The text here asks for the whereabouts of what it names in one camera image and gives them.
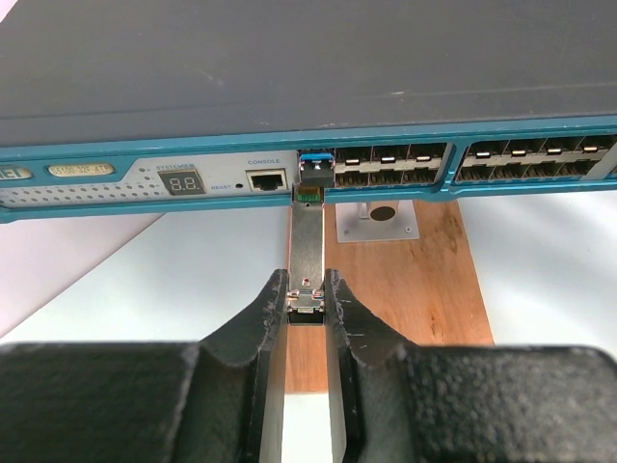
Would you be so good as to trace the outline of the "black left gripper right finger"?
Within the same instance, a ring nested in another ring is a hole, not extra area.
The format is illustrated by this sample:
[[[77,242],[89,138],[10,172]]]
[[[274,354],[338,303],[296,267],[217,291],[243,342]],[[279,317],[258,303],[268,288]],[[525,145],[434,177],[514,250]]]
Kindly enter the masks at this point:
[[[325,276],[336,462],[612,462],[616,364],[584,346],[422,346]]]

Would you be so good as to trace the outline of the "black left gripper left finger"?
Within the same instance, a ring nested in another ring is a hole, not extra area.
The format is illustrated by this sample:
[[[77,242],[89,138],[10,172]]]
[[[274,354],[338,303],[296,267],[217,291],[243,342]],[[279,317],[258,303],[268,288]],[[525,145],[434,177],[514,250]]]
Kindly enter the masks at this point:
[[[280,461],[287,280],[199,341],[3,345],[2,460]]]

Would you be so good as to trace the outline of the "silver SFP module black end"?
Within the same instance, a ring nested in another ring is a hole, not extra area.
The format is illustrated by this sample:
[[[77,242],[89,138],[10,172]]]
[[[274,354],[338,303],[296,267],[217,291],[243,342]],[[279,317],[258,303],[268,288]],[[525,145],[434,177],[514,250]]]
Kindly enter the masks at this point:
[[[324,323],[324,217],[324,189],[294,185],[286,296],[291,325]]]

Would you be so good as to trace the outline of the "silver SFP module blue latch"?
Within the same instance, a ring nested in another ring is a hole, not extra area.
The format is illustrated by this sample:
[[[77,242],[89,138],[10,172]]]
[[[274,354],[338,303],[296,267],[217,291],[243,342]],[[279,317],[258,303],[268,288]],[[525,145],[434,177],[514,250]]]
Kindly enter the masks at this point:
[[[335,184],[335,155],[327,150],[301,152],[299,176],[302,186],[333,187]]]

